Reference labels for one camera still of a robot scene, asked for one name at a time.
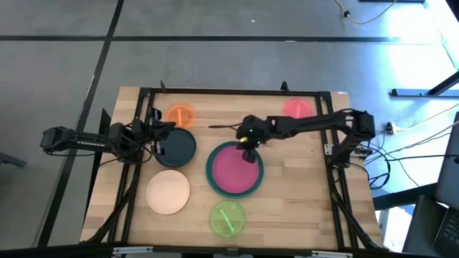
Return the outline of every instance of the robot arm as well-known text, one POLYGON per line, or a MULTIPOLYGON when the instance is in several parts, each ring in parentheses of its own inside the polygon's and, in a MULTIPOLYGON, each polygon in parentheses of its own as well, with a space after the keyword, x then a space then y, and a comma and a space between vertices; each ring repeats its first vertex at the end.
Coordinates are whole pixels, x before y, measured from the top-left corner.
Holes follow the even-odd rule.
POLYGON ((271 139, 292 138, 298 133, 316 130, 340 130, 346 134, 342 143, 332 148, 331 162, 340 168, 349 167, 352 151, 362 141, 375 136, 373 116, 357 110, 340 110, 330 115, 309 118, 268 116, 261 120, 254 115, 246 116, 236 130, 239 147, 244 150, 243 158, 255 162, 254 149, 271 139))
POLYGON ((151 124, 145 124, 140 120, 134 120, 129 125, 115 123, 103 135, 77 132, 64 127, 50 128, 43 132, 40 147, 50 155, 55 151, 65 151, 70 148, 112 153, 119 160, 129 163, 135 162, 137 150, 153 142, 155 145, 153 154, 164 155, 165 150, 157 141, 167 139, 175 123, 161 122, 161 112, 154 108, 151 108, 150 114, 153 116, 151 124))

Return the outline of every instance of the metal bracket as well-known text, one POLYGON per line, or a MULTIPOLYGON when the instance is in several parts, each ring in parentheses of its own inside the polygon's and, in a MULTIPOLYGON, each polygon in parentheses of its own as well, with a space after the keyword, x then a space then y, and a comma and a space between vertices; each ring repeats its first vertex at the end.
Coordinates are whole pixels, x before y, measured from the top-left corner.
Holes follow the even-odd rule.
POLYGON ((318 94, 322 97, 323 100, 326 102, 331 102, 331 93, 330 92, 318 92, 318 94))
MULTIPOLYGON (((324 144, 323 149, 325 150, 325 155, 331 156, 333 154, 333 144, 324 144)), ((351 152, 351 157, 367 157, 370 154, 370 151, 362 144, 358 144, 356 149, 351 152)))
POLYGON ((324 251, 312 251, 313 257, 323 258, 352 258, 352 254, 339 253, 339 252, 324 252, 324 251))
POLYGON ((140 254, 153 252, 153 247, 116 247, 113 248, 113 254, 140 254))
POLYGON ((146 97, 150 94, 151 88, 142 87, 138 93, 139 97, 146 97))
POLYGON ((284 92, 290 92, 290 89, 288 88, 288 84, 286 81, 282 82, 282 85, 280 86, 280 90, 283 90, 284 92))
POLYGON ((163 92, 166 92, 166 86, 164 85, 164 82, 162 80, 159 81, 161 83, 161 89, 163 92))
POLYGON ((238 257, 239 256, 239 249, 237 247, 228 247, 227 248, 227 256, 228 257, 238 257))

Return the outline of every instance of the black cable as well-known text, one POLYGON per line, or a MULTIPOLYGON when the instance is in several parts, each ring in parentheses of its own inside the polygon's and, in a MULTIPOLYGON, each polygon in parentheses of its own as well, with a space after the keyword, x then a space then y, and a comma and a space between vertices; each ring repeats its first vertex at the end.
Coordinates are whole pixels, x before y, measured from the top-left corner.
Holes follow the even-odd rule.
POLYGON ((368 178, 368 181, 370 181, 370 173, 365 167, 360 166, 359 164, 352 163, 352 162, 351 162, 351 165, 358 166, 359 168, 363 169, 366 172, 366 177, 368 178))
POLYGON ((383 133, 382 134, 382 144, 381 144, 381 147, 379 147, 378 151, 380 151, 382 149, 382 147, 384 147, 384 141, 386 140, 386 134, 383 133))
POLYGON ((114 158, 113 160, 102 162, 101 164, 99 164, 98 168, 100 168, 102 165, 105 165, 106 163, 110 163, 110 162, 117 161, 117 160, 118 158, 114 158))
POLYGON ((57 156, 57 157, 88 157, 93 156, 95 153, 91 154, 75 154, 75 155, 68 155, 68 154, 53 154, 53 153, 46 153, 49 156, 57 156))
POLYGON ((450 158, 450 157, 459 157, 459 155, 426 155, 426 156, 410 156, 410 157, 403 157, 403 158, 394 158, 392 160, 387 160, 387 161, 402 161, 404 159, 409 159, 409 158, 434 158, 434 157, 445 157, 445 158, 450 158))
MULTIPOLYGON (((411 147, 409 147, 409 148, 413 148, 413 147, 415 147, 415 146, 419 146, 419 145, 428 143, 428 142, 430 142, 431 140, 440 139, 441 137, 445 137, 446 135, 450 135, 450 134, 451 134, 451 133, 445 133, 444 135, 441 135, 441 136, 438 136, 438 137, 431 138, 431 139, 429 139, 429 140, 426 140, 425 142, 418 143, 418 144, 416 144, 416 145, 414 145, 414 146, 411 146, 411 147)), ((375 161, 375 160, 377 160, 377 159, 379 159, 379 158, 381 158, 381 156, 371 159, 370 161, 368 161, 367 164, 370 164, 371 162, 373 162, 373 161, 375 161)))
POLYGON ((368 140, 368 145, 366 146, 366 149, 369 150, 370 149, 370 144, 372 143, 372 140, 368 140))
MULTIPOLYGON (((369 149, 371 149, 371 150, 373 150, 373 151, 376 151, 377 153, 383 155, 381 151, 379 151, 379 150, 377 150, 377 149, 375 149, 375 148, 370 147, 369 149)), ((373 181, 370 182, 370 184, 369 184, 371 190, 381 189, 381 188, 383 188, 383 187, 387 184, 387 182, 389 182, 391 166, 390 166, 390 163, 389 163, 389 161, 387 160, 386 156, 383 155, 383 157, 384 157, 384 160, 386 161, 387 172, 386 172, 386 173, 383 173, 383 174, 381 174, 381 175, 379 175, 379 176, 376 176, 376 177, 373 177, 373 178, 370 178, 370 179, 369 179, 369 180, 373 180, 373 181), (380 178, 383 177, 383 176, 386 176, 384 182, 383 182, 380 186, 372 187, 372 185, 373 185, 378 179, 380 179, 380 178)))
POLYGON ((150 161, 151 158, 153 157, 153 154, 151 154, 151 151, 150 151, 149 149, 145 148, 145 147, 142 146, 141 144, 135 142, 134 140, 131 140, 131 139, 128 138, 126 135, 124 135, 124 133, 123 133, 124 128, 129 128, 131 125, 132 125, 132 123, 129 123, 129 124, 127 124, 127 125, 124 125, 123 128, 121 128, 121 131, 120 131, 121 137, 125 138, 126 140, 128 140, 128 141, 130 141, 130 142, 132 142, 132 143, 134 143, 134 144, 136 144, 136 145, 138 146, 135 150, 132 150, 132 151, 129 152, 129 153, 124 153, 124 154, 122 153, 122 149, 121 149, 121 147, 120 147, 120 144, 121 144, 121 143, 119 143, 118 146, 115 147, 115 146, 113 146, 110 142, 108 142, 108 141, 106 141, 106 140, 103 140, 102 138, 99 138, 99 139, 98 139, 98 140, 101 140, 102 142, 106 143, 107 145, 109 145, 109 147, 111 147, 111 148, 113 149, 113 155, 117 156, 117 158, 116 158, 115 160, 111 160, 111 161, 119 160, 119 161, 122 161, 123 163, 131 164, 131 165, 136 165, 136 164, 142 164, 142 163, 145 163, 145 162, 147 162, 147 161, 150 161), (139 148, 142 149, 143 151, 147 151, 147 152, 150 154, 150 156, 149 156, 146 160, 144 160, 144 161, 139 161, 139 162, 135 162, 135 161, 128 161, 128 160, 126 160, 126 159, 124 158, 124 156, 129 156, 129 155, 134 154, 139 148))
MULTIPOLYGON (((392 155, 390 155, 390 154, 387 154, 387 150, 385 150, 384 148, 381 148, 381 149, 386 153, 387 156, 389 156, 389 157, 391 157, 391 158, 395 158, 394 156, 392 156, 392 155)), ((411 176, 408 174, 408 172, 407 172, 407 170, 404 168, 402 162, 399 161, 399 163, 400 163, 400 166, 402 167, 402 170, 403 170, 404 173, 407 175, 407 177, 411 180, 411 182, 413 182, 417 187, 419 187, 419 184, 417 184, 416 181, 415 181, 413 178, 411 178, 411 176)))

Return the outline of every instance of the light pink plate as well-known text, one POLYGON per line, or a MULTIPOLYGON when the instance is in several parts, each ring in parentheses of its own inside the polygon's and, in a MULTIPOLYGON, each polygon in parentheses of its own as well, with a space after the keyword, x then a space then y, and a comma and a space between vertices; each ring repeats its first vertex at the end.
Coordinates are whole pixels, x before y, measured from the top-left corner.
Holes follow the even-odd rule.
POLYGON ((186 177, 174 170, 157 173, 146 187, 146 201, 159 214, 174 214, 181 210, 189 198, 186 177))

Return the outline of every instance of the power cable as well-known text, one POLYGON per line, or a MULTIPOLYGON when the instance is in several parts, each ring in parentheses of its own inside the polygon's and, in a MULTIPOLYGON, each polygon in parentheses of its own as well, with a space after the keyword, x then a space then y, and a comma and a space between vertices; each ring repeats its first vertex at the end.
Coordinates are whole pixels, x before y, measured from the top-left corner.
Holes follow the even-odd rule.
POLYGON ((452 106, 452 107, 449 107, 449 108, 445 109, 444 111, 442 111, 442 112, 440 112, 440 113, 437 113, 437 114, 431 116, 430 118, 428 118, 428 119, 426 119, 426 120, 423 120, 422 122, 417 123, 416 125, 412 125, 412 126, 410 126, 410 127, 408 127, 408 128, 398 128, 398 130, 400 130, 400 131, 408 131, 408 130, 411 130, 411 129, 413 129, 413 128, 416 128, 417 126, 419 126, 419 125, 421 125, 421 124, 427 122, 428 120, 430 120, 430 119, 432 119, 432 118, 434 118, 434 117, 436 117, 436 116, 438 116, 438 115, 441 115, 441 114, 443 114, 443 113, 446 112, 446 111, 452 110, 453 108, 455 108, 455 107, 457 107, 457 106, 459 106, 459 103, 456 104, 456 105, 454 105, 454 106, 452 106))
POLYGON ((410 158, 434 158, 434 157, 445 157, 445 158, 450 158, 450 157, 459 157, 459 155, 426 155, 426 156, 410 156, 410 157, 403 157, 403 158, 394 158, 392 160, 387 160, 387 161, 402 161, 404 159, 410 159, 410 158))
MULTIPOLYGON (((392 151, 388 152, 388 153, 385 154, 385 155, 392 154, 392 153, 396 153, 396 152, 399 152, 399 151, 404 150, 404 149, 407 149, 407 148, 413 148, 413 147, 415 147, 416 145, 421 145, 421 144, 427 143, 427 142, 433 140, 433 138, 435 138, 435 136, 437 136, 437 135, 443 133, 444 131, 446 131, 447 129, 449 129, 449 128, 455 126, 455 125, 457 125, 458 123, 459 123, 459 120, 456 121, 456 122, 454 122, 452 125, 446 127, 445 129, 441 130, 440 132, 438 132, 438 133, 436 133, 436 134, 434 134, 434 135, 431 135, 431 136, 427 137, 426 139, 422 139, 422 140, 420 140, 420 141, 418 141, 418 142, 416 142, 416 143, 413 143, 413 144, 411 144, 411 145, 408 145, 408 146, 399 148, 399 149, 397 149, 397 150, 392 150, 392 151)), ((382 156, 384 156, 384 155, 380 155, 380 156, 377 156, 376 158, 371 159, 370 161, 368 161, 368 163, 366 163, 366 165, 370 164, 371 162, 375 161, 375 160, 378 159, 378 158, 381 158, 382 156)))
MULTIPOLYGON (((375 149, 375 148, 369 147, 369 149, 371 149, 371 150, 373 150, 373 151, 376 151, 377 153, 380 153, 380 154, 382 155, 381 151, 379 151, 379 150, 377 150, 377 149, 375 149)), ((387 184, 387 182, 389 182, 391 166, 390 166, 390 163, 389 163, 389 161, 387 160, 387 158, 386 158, 385 156, 383 156, 383 157, 384 157, 384 159, 385 159, 385 161, 386 161, 387 172, 386 172, 386 173, 383 173, 383 174, 381 174, 381 175, 379 175, 379 176, 375 176, 375 177, 369 179, 369 181, 371 181, 370 184, 369 184, 371 190, 381 189, 381 188, 383 188, 383 187, 387 184), (380 186, 372 186, 378 179, 380 179, 380 178, 383 177, 383 176, 386 176, 386 178, 384 179, 383 183, 382 183, 380 186)))
POLYGON ((408 177, 417 187, 419 187, 419 184, 417 184, 416 181, 415 181, 413 178, 411 178, 411 176, 408 174, 408 172, 407 172, 407 170, 404 168, 402 162, 399 161, 399 163, 400 163, 400 166, 402 167, 404 173, 407 175, 407 177, 408 177))
POLYGON ((397 0, 394 0, 384 11, 382 11, 381 14, 377 15, 376 17, 374 17, 373 19, 370 19, 368 21, 359 22, 359 21, 354 20, 351 17, 351 12, 349 10, 346 10, 346 8, 344 8, 343 4, 339 0, 334 0, 334 1, 335 1, 335 3, 337 3, 339 5, 339 8, 341 10, 341 15, 344 15, 344 17, 348 17, 353 23, 358 24, 358 25, 367 24, 367 23, 370 23, 370 22, 374 21, 375 19, 378 19, 387 10, 389 10, 389 8, 391 8, 395 3, 397 3, 397 0))
POLYGON ((93 156, 95 153, 91 154, 75 154, 75 155, 69 155, 69 154, 53 154, 53 153, 46 153, 49 156, 57 156, 57 157, 88 157, 88 156, 93 156))
POLYGON ((370 181, 370 173, 365 167, 360 166, 359 164, 352 163, 352 162, 351 162, 351 165, 358 166, 359 168, 363 169, 366 172, 366 177, 368 178, 368 181, 370 181))

